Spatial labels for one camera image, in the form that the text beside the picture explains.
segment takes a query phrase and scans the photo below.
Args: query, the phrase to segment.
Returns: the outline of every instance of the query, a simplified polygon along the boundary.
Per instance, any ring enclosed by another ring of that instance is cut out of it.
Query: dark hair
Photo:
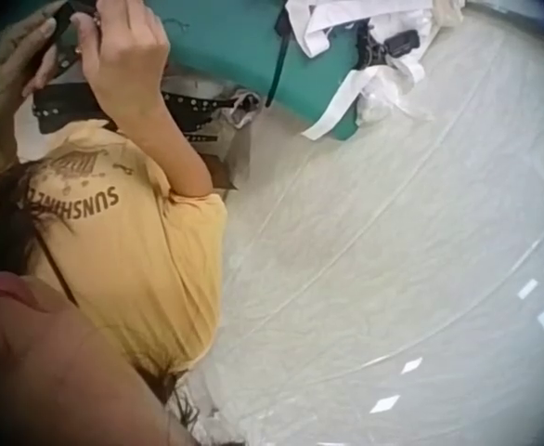
[[[39,242],[47,225],[53,222],[66,224],[56,211],[32,200],[31,180],[43,167],[42,162],[14,164],[0,174],[0,271],[27,274],[32,256],[39,250]],[[191,431],[198,419],[198,410],[192,407],[187,396],[178,391],[181,374],[172,373],[172,361],[151,361],[153,372],[141,361],[132,361],[133,367],[156,398],[166,405],[176,407],[179,422]],[[241,446],[230,442],[220,446]]]

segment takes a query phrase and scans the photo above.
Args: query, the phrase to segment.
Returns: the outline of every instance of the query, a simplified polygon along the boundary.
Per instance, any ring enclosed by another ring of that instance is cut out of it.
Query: gray floor
[[[468,11],[425,65],[432,122],[255,125],[201,366],[253,445],[542,444],[544,40]]]

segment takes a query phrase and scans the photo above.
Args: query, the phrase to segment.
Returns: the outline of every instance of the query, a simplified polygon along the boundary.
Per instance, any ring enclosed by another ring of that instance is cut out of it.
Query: white cloth
[[[326,31],[334,26],[431,7],[433,0],[288,0],[286,4],[295,38],[310,58],[330,47]]]
[[[434,25],[432,10],[383,14],[371,18],[369,28],[369,32],[380,43],[403,31],[417,30],[421,47],[399,59],[388,57],[387,66],[349,72],[319,120],[303,132],[305,137],[316,140],[330,132],[359,95],[356,107],[358,125],[377,122],[388,116],[394,108],[409,116],[430,118],[429,113],[415,110],[407,104],[403,96],[425,77],[420,59],[438,28]]]

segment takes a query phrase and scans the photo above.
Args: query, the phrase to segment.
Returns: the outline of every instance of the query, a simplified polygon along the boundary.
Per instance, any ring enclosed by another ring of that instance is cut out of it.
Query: woman
[[[0,38],[0,271],[67,296],[165,402],[214,340],[226,210],[164,106],[169,42],[142,0],[99,0],[100,35],[72,16],[84,76],[119,133],[73,123],[43,160],[19,164],[14,113],[49,80],[55,50],[35,55],[59,6]]]

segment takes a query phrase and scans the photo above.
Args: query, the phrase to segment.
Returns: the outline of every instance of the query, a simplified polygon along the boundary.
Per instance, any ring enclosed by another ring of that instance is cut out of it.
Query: teal chair
[[[0,29],[22,19],[44,0],[23,0]],[[225,79],[266,96],[277,64],[280,37],[274,30],[280,0],[147,0],[164,22],[171,58],[185,67]],[[309,59],[291,40],[275,101],[313,124],[326,110],[356,63],[353,30],[336,30],[331,46]],[[340,140],[356,132],[352,106],[332,130]]]

